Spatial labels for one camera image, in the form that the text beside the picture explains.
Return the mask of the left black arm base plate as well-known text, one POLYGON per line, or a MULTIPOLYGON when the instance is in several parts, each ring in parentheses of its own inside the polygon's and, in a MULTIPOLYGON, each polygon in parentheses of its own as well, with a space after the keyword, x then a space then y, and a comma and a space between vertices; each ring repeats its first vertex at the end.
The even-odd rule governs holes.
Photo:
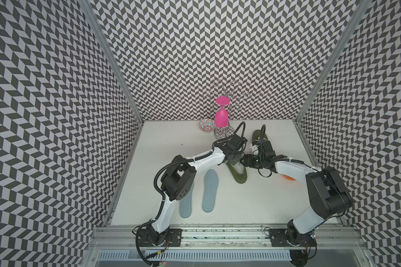
POLYGON ((180 247, 182 241, 182 229, 167 229, 158 233, 151 228, 138 232, 136 241, 140 247, 180 247))

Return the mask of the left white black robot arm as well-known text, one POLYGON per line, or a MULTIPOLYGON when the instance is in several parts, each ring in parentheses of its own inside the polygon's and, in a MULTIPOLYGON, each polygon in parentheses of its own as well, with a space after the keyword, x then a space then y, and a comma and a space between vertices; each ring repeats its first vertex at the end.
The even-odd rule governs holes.
POLYGON ((223 163, 234 165, 243 158, 247 144, 245 129, 246 123, 243 121, 231 136, 214 141, 207 152, 191 158, 177 155, 158 171, 153 185, 162 197, 159 210, 155 217, 134 228, 137 245, 146 239, 146 246, 156 247, 167 240, 176 205, 189 193, 196 174, 223 163))

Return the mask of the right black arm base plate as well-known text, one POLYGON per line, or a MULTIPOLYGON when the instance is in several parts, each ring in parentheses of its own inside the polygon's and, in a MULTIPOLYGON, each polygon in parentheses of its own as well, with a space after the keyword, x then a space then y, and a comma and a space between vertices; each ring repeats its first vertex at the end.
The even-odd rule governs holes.
POLYGON ((273 247, 316 247, 314 232, 299 233, 296 229, 269 229, 269 237, 273 247))

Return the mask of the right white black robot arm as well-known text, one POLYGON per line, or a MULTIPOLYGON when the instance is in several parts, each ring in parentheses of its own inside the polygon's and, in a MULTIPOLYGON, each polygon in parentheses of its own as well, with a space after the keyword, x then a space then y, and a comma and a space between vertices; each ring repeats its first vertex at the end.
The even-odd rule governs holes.
POLYGON ((313 243, 317 227, 330 218, 345 215, 353 206, 353 199, 335 168, 317 168, 301 160, 276 154, 266 136, 265 125, 252 134, 250 149, 252 153, 241 160, 244 167, 258 171, 266 169, 270 175, 279 174, 306 185, 309 205, 287 223, 284 231, 289 246, 313 243))

